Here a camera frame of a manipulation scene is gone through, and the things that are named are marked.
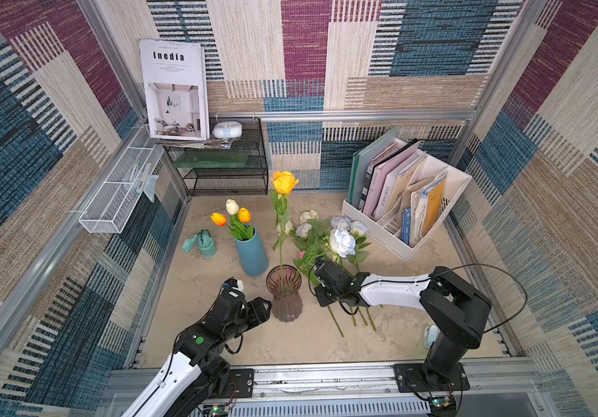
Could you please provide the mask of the blue cylindrical vase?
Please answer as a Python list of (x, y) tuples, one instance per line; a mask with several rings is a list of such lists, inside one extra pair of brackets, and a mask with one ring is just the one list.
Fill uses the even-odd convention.
[(252, 277), (262, 275), (269, 267), (269, 258), (257, 230), (253, 229), (252, 238), (245, 241), (235, 238), (234, 242), (243, 272)]

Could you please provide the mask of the yellow orange tulip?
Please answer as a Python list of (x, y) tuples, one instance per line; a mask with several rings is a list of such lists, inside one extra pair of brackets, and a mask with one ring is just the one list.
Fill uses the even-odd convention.
[(240, 240), (250, 240), (255, 234), (255, 228), (250, 225), (251, 213), (246, 208), (240, 208), (238, 212), (238, 226), (240, 228)]

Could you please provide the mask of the orange red tulip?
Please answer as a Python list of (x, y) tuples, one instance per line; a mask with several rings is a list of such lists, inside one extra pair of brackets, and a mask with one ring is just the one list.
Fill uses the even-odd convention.
[(241, 237), (240, 230), (237, 226), (234, 226), (228, 218), (219, 213), (212, 213), (210, 216), (210, 220), (214, 222), (219, 227), (227, 227), (230, 231), (230, 234), (233, 238), (239, 239)]

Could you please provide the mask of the white tulip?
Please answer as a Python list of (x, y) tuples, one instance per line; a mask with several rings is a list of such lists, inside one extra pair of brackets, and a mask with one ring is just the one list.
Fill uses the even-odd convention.
[(238, 203), (235, 200), (228, 199), (226, 202), (225, 208), (229, 215), (230, 221), (233, 223), (234, 226), (237, 226), (238, 229), (240, 230), (240, 228), (238, 226), (238, 212), (241, 209), (241, 207), (238, 205)]

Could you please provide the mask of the orange rose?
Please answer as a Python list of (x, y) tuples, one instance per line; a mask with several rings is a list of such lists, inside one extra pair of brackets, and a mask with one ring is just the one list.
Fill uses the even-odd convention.
[(271, 201), (273, 209), (276, 213), (275, 229), (277, 232), (276, 241), (272, 247), (279, 255), (278, 265), (278, 287), (282, 288), (285, 281), (285, 271), (283, 267), (283, 244), (286, 238), (291, 234), (284, 235), (281, 232), (281, 227), (287, 221), (291, 221), (290, 211), (290, 194), (299, 183), (299, 180), (288, 171), (278, 171), (271, 179), (273, 190), (271, 191)]

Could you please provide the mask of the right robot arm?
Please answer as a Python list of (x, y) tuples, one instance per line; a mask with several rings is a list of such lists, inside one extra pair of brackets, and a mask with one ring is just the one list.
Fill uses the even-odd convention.
[(492, 304), (452, 269), (437, 267), (430, 274), (410, 277), (353, 276), (319, 257), (315, 276), (319, 282), (316, 299), (322, 307), (334, 303), (353, 308), (390, 305), (426, 312), (439, 334), (417, 372), (421, 386), (446, 390), (460, 384), (459, 362), (467, 351), (480, 347)]

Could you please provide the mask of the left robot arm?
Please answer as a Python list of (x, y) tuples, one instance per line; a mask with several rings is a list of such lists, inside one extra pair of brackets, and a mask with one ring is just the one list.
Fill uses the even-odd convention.
[(271, 309), (262, 297), (248, 301), (241, 281), (226, 280), (207, 313), (177, 335), (165, 364), (123, 415), (188, 416), (212, 394), (226, 391), (227, 343), (269, 321)]

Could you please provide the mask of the cream rose upper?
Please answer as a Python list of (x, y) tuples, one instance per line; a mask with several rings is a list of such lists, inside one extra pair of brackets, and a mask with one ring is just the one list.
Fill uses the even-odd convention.
[(308, 210), (300, 215), (300, 224), (306, 224), (309, 220), (318, 220), (319, 215), (316, 210)]

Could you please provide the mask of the teal small watering can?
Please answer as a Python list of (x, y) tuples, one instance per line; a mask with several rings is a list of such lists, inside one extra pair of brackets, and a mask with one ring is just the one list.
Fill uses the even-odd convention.
[(190, 253), (193, 248), (197, 248), (206, 259), (213, 258), (217, 253), (217, 245), (208, 229), (203, 229), (184, 241), (182, 246), (184, 253)]

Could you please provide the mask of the white file organizer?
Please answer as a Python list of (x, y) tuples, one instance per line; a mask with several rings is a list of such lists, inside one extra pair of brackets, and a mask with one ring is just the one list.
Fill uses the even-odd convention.
[[(440, 216), (424, 238), (412, 247), (409, 238), (413, 208), (417, 199), (415, 192), (443, 172), (447, 173), (447, 179)], [(422, 150), (422, 144), (419, 142), (418, 151), (388, 174), (387, 189), (380, 199), (375, 219), (364, 215), (359, 209), (359, 204), (356, 207), (350, 205), (348, 198), (343, 202), (342, 214), (363, 225), (378, 243), (401, 260), (407, 261), (439, 229), (471, 181), (471, 175), (431, 156)]]

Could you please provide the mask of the pink book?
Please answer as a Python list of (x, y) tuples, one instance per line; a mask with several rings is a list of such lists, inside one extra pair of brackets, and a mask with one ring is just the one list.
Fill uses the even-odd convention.
[(413, 156), (418, 149), (419, 142), (417, 140), (401, 144), (401, 140), (396, 139), (368, 165), (362, 198), (359, 203), (359, 209), (364, 215), (375, 219), (380, 199), (387, 189), (388, 174), (410, 156)]

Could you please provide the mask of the green folder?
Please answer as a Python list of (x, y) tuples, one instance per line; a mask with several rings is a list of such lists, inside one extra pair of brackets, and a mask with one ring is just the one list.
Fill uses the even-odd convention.
[(394, 128), (354, 154), (350, 172), (348, 192), (348, 203), (353, 207), (356, 207), (359, 204), (361, 194), (363, 191), (363, 186), (365, 183), (368, 165), (370, 165), (372, 160), (378, 154), (384, 151), (384, 149), (386, 149), (397, 139), (398, 134), (399, 129)]

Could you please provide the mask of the orange yellow booklet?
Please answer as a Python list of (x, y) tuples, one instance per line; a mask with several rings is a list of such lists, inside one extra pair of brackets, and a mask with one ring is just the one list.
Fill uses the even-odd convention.
[(432, 229), (441, 213), (441, 201), (447, 173), (438, 175), (432, 182), (415, 192), (417, 199), (413, 208), (409, 243), (416, 246)]

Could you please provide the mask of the green glass shelf plate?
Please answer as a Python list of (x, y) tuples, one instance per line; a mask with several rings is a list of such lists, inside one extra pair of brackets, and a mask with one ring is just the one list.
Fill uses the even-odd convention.
[(186, 152), (173, 162), (177, 169), (243, 168), (248, 162), (246, 152), (204, 151)]

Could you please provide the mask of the Inedia magazine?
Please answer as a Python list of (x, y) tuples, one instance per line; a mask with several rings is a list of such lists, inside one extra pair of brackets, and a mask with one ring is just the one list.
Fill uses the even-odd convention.
[(151, 137), (207, 140), (205, 48), (199, 43), (141, 39), (139, 52)]

